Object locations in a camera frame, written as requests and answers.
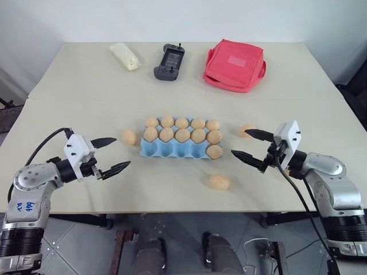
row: person's leg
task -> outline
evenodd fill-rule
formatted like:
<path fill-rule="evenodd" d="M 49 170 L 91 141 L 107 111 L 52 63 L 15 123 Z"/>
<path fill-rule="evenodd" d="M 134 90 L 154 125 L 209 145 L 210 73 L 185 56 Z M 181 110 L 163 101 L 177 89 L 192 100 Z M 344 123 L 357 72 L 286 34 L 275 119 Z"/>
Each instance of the person's leg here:
<path fill-rule="evenodd" d="M 204 233 L 205 261 L 213 272 L 245 274 L 236 252 L 228 241 L 215 234 Z"/>
<path fill-rule="evenodd" d="M 130 275 L 163 275 L 165 247 L 159 239 L 146 242 L 135 258 Z"/>

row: white table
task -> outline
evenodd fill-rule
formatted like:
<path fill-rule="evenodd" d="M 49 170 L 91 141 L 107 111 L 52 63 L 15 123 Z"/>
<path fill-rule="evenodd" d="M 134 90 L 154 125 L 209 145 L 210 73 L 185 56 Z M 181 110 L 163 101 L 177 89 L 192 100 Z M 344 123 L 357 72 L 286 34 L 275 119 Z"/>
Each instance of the white table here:
<path fill-rule="evenodd" d="M 252 123 L 274 131 L 297 119 L 303 139 L 299 149 L 340 158 L 367 205 L 367 134 L 340 93 L 302 44 L 257 44 L 265 49 L 267 75 L 252 92 L 238 94 L 210 87 L 201 78 L 206 51 L 214 43 L 187 43 L 177 81 L 153 76 L 163 43 L 129 44 L 143 60 L 136 72 L 110 55 L 107 43 L 65 44 L 42 81 L 30 94 L 19 119 L 0 147 L 0 211 L 13 174 L 35 147 L 60 127 L 94 139 L 119 137 L 131 128 L 139 135 L 148 116 L 216 118 L 224 135 L 224 156 L 218 160 L 161 159 L 139 156 L 139 147 L 120 141 L 97 151 L 99 168 L 131 160 L 119 175 L 72 182 L 54 192 L 55 213 L 126 213 L 152 211 L 304 211 L 298 197 L 278 171 L 263 175 L 231 153 L 242 150 L 264 158 L 269 143 L 237 136 Z M 35 162 L 63 157 L 61 134 L 39 153 Z M 232 179 L 228 191 L 204 182 L 209 175 Z M 303 183 L 296 181 L 303 194 Z"/>

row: brown egg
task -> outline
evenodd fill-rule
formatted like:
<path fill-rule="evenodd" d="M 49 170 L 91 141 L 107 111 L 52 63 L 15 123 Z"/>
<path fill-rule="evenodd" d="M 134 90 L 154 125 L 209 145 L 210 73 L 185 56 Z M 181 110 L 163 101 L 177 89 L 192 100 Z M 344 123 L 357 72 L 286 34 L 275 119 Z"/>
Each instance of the brown egg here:
<path fill-rule="evenodd" d="M 195 129 L 191 133 L 191 139 L 196 143 L 199 144 L 205 140 L 206 132 L 204 129 Z"/>
<path fill-rule="evenodd" d="M 231 186 L 231 181 L 226 176 L 213 175 L 208 180 L 208 186 L 216 190 L 227 190 Z"/>
<path fill-rule="evenodd" d="M 176 125 L 178 129 L 185 129 L 189 126 L 189 122 L 186 118 L 181 117 L 179 119 L 176 119 L 174 125 Z"/>
<path fill-rule="evenodd" d="M 223 155 L 223 150 L 222 147 L 218 145 L 211 145 L 206 149 L 206 154 L 211 159 L 218 159 Z"/>
<path fill-rule="evenodd" d="M 194 119 L 191 121 L 191 127 L 194 129 L 203 129 L 205 128 L 205 120 L 204 119 Z"/>
<path fill-rule="evenodd" d="M 257 129 L 255 125 L 249 123 L 246 125 L 243 125 L 240 129 L 239 129 L 239 136 L 241 138 L 249 138 L 251 137 L 248 133 L 245 132 L 245 130 L 249 130 L 249 129 Z"/>
<path fill-rule="evenodd" d="M 174 119 L 171 116 L 164 116 L 161 119 L 161 126 L 163 128 L 170 128 L 174 125 Z"/>
<path fill-rule="evenodd" d="M 180 129 L 176 132 L 175 138 L 178 142 L 184 143 L 190 138 L 190 132 L 187 129 Z"/>
<path fill-rule="evenodd" d="M 222 134 L 218 130 L 210 131 L 206 136 L 206 140 L 210 144 L 218 144 L 222 140 Z"/>
<path fill-rule="evenodd" d="M 163 128 L 159 133 L 159 138 L 163 142 L 169 142 L 173 138 L 174 132 L 172 128 Z"/>
<path fill-rule="evenodd" d="M 145 129 L 143 137 L 147 142 L 152 142 L 158 137 L 158 131 L 155 127 L 148 127 Z"/>
<path fill-rule="evenodd" d="M 121 134 L 122 142 L 129 146 L 136 144 L 136 134 L 133 130 L 125 129 Z"/>
<path fill-rule="evenodd" d="M 205 124 L 205 127 L 210 131 L 219 130 L 220 122 L 217 119 L 212 119 Z"/>
<path fill-rule="evenodd" d="M 159 125 L 158 119 L 156 117 L 148 117 L 145 121 L 146 127 L 157 127 Z"/>

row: blue egg carton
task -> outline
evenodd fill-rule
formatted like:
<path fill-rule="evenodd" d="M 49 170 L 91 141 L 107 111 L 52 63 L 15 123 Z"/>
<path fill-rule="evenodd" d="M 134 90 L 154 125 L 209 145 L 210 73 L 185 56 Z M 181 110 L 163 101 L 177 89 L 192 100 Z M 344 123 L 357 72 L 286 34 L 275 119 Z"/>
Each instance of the blue egg carton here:
<path fill-rule="evenodd" d="M 156 127 L 158 131 L 158 138 L 153 140 L 152 142 L 147 142 L 144 138 L 141 138 L 140 141 L 140 155 L 146 156 L 148 158 L 152 156 L 160 156 L 162 158 L 168 158 L 170 156 L 175 158 L 195 158 L 195 159 L 211 159 L 206 154 L 206 149 L 211 145 L 206 139 L 202 143 L 195 143 L 192 141 L 192 139 L 188 139 L 184 143 L 178 142 L 174 137 L 169 142 L 163 142 L 159 139 L 159 132 L 163 129 L 161 124 L 161 117 L 157 118 L 159 121 L 159 126 Z M 189 122 L 189 126 L 187 127 L 187 130 L 189 130 L 190 133 L 194 131 L 194 128 L 192 128 L 191 121 L 193 118 L 187 117 L 186 118 Z M 178 131 L 178 128 L 176 126 L 171 127 L 174 134 Z M 204 131 L 206 133 L 209 132 L 207 128 L 204 128 Z"/>

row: floor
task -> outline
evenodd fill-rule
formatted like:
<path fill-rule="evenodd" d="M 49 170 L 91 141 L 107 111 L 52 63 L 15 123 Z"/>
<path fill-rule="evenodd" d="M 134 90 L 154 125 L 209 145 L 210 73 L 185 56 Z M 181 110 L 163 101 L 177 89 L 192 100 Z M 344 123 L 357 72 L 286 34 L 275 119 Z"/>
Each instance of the floor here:
<path fill-rule="evenodd" d="M 166 274 L 209 271 L 202 264 L 201 234 L 205 231 L 225 237 L 242 265 L 255 266 L 256 274 L 272 274 L 276 262 L 260 256 L 267 240 L 251 242 L 244 251 L 245 241 L 261 237 L 282 241 L 289 255 L 317 239 L 308 220 L 264 229 L 257 222 L 259 217 L 260 214 L 243 213 L 116 215 L 111 230 L 49 219 L 40 272 L 45 275 L 108 274 L 117 229 L 139 231 L 138 243 L 124 246 L 119 274 L 129 273 L 139 243 L 155 237 L 166 241 Z M 290 257 L 288 268 L 290 274 L 326 274 L 326 255 L 320 242 Z M 251 266 L 245 270 L 246 274 L 255 274 Z"/>

